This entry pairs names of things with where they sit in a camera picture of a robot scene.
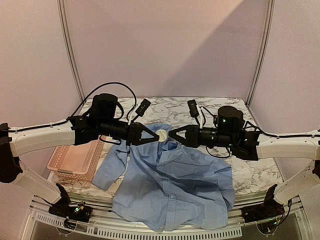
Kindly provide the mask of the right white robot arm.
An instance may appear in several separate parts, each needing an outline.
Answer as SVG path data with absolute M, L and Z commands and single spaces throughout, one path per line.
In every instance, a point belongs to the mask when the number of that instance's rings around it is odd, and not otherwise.
M 185 125 L 169 131 L 169 136 L 186 147 L 229 149 L 231 155 L 241 160 L 258 161 L 268 158 L 309 159 L 307 166 L 285 182 L 270 187 L 270 199 L 259 206 L 262 218 L 269 218 L 291 198 L 320 183 L 320 132 L 278 135 L 263 132 L 244 121 L 243 112 L 232 106 L 222 106 L 213 123 L 216 127 Z

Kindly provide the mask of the blue button-up shirt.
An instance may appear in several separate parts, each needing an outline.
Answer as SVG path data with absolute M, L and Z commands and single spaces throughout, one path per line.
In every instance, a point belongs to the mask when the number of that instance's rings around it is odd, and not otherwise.
M 231 166 L 172 138 L 112 146 L 92 183 L 106 191 L 119 177 L 123 180 L 112 210 L 154 231 L 172 231 L 182 224 L 223 228 L 235 203 Z

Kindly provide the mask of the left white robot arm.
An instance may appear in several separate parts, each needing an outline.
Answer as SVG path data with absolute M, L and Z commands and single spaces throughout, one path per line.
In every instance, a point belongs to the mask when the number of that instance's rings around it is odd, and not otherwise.
M 70 116 L 65 121 L 23 128 L 0 125 L 0 181 L 14 184 L 42 198 L 63 216 L 74 213 L 74 205 L 66 190 L 53 184 L 20 162 L 19 157 L 29 152 L 57 146 L 78 146 L 112 137 L 114 144 L 122 140 L 126 145 L 140 146 L 156 142 L 160 137 L 139 122 L 127 122 L 115 117 L 123 107 L 115 95 L 101 93 L 93 97 L 91 107 L 82 115 Z

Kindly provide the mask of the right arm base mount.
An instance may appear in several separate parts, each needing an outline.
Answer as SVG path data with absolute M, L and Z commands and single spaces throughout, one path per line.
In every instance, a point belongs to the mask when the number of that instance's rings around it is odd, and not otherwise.
M 245 223 L 257 222 L 257 229 L 262 234 L 270 235 L 288 218 L 292 199 L 287 202 L 287 206 L 288 211 L 285 214 L 284 205 L 271 199 L 261 204 L 242 207 L 240 210 Z

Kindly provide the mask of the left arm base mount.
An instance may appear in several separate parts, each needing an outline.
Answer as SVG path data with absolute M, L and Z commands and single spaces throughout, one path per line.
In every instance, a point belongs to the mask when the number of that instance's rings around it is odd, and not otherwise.
M 51 215 L 64 218 L 63 227 L 74 230 L 77 222 L 89 222 L 93 208 L 87 206 L 84 201 L 72 204 L 69 199 L 61 198 L 49 207 L 48 212 Z

